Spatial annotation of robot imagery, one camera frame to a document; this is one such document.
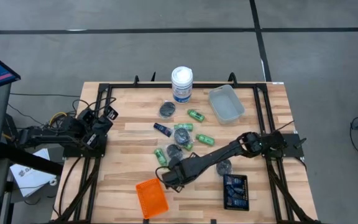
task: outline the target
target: wooden tabletop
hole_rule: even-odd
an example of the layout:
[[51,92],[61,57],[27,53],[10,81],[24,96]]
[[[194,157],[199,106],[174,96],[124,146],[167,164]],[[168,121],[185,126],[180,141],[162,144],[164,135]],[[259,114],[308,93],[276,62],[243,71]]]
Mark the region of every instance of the wooden tabletop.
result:
[[[94,102],[98,85],[99,83],[96,82],[86,82],[81,99],[88,103]],[[287,93],[282,83],[267,83],[267,86],[275,126],[279,128],[293,119]],[[193,89],[189,103],[176,104],[175,114],[170,119],[162,119],[158,116],[158,109],[165,100],[173,101],[170,88],[112,90],[112,96],[117,98],[112,107],[119,116],[108,132],[106,155],[101,160],[93,223],[142,222],[142,210],[135,185],[155,178],[154,172],[159,164],[153,154],[154,149],[165,148],[173,143],[173,138],[168,138],[153,128],[155,122],[171,128],[177,123],[193,123],[195,126],[191,133],[193,138],[195,134],[205,134],[215,138],[215,146],[194,142],[193,152],[200,156],[227,145],[244,132],[260,132],[252,89],[234,90],[244,105],[246,113],[237,122],[228,126],[221,126],[218,123],[208,103],[209,91],[210,89]],[[265,126],[268,130],[262,94],[260,98]],[[84,103],[80,103],[78,109],[81,111],[85,106]],[[187,115],[187,109],[199,111],[206,119],[202,123],[197,122]],[[291,124],[282,129],[282,132],[292,133],[294,130],[294,124]],[[75,160],[76,158],[71,158],[66,161],[62,180],[66,179],[68,170]],[[62,210],[70,204],[78,191],[83,161],[84,159],[81,159],[71,173],[63,196]],[[218,223],[274,223],[275,216],[265,160],[260,156],[253,159],[238,156],[232,157],[230,161],[233,174],[248,176],[249,212],[223,209],[223,180],[217,174],[215,166],[212,166],[194,182],[186,185],[179,194],[172,189],[165,190],[169,211],[151,218],[150,222],[210,223],[211,219],[217,219]],[[306,214],[311,218],[317,218],[305,168],[292,158],[284,159],[283,163],[290,193]],[[62,185],[63,181],[60,182],[55,208],[58,208]],[[286,219],[283,197],[280,193],[279,198],[283,219]],[[87,201],[88,194],[84,197],[81,218],[85,217]]]

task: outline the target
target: gray floor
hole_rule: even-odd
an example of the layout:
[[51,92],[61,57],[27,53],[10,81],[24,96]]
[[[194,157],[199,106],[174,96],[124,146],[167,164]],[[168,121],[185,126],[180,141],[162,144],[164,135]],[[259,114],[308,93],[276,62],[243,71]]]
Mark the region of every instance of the gray floor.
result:
[[[358,27],[358,1],[256,0],[262,27]],[[246,0],[0,0],[0,30],[252,27]],[[273,81],[285,82],[305,143],[319,219],[358,223],[358,32],[263,34]],[[178,65],[195,80],[264,80],[255,34],[0,35],[0,59],[22,75],[16,93],[79,95],[85,81],[169,80]],[[11,96],[42,122],[71,110],[69,98]],[[31,120],[8,110],[18,126]],[[358,131],[354,132],[358,146]],[[47,222],[53,199],[18,203],[13,223]]]

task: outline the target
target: black stand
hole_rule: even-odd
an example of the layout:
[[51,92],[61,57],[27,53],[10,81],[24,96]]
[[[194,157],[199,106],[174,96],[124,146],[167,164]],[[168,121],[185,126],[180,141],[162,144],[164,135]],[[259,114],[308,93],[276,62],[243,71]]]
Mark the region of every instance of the black stand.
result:
[[30,167],[53,175],[61,175],[63,166],[31,153],[0,143],[0,158],[7,158],[13,163]]

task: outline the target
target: orange plastic tray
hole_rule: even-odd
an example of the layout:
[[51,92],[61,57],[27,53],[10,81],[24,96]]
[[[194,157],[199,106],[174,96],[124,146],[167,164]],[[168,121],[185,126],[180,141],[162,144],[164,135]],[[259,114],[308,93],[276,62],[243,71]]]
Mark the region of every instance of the orange plastic tray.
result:
[[157,178],[137,184],[136,191],[145,219],[168,211],[167,199]]

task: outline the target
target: green bottle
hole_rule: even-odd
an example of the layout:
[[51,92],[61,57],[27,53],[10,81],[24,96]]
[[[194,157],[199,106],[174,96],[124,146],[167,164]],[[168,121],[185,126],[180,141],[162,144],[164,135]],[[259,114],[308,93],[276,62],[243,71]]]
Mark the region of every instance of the green bottle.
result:
[[197,134],[196,139],[204,144],[209,144],[210,146],[213,146],[215,144],[215,140],[211,137],[208,137],[204,134]]
[[189,143],[187,146],[184,146],[184,148],[190,152],[191,149],[193,148],[193,143]]
[[154,154],[157,156],[158,162],[160,163],[161,166],[168,165],[167,159],[165,158],[161,148],[154,150]]
[[199,122],[203,122],[204,120],[204,115],[198,113],[197,111],[195,110],[188,110],[187,113],[194,119],[196,119],[197,121]]
[[175,124],[173,126],[173,128],[178,129],[178,128],[184,128],[187,131],[192,131],[193,130],[193,124],[191,123],[186,123],[186,124]]

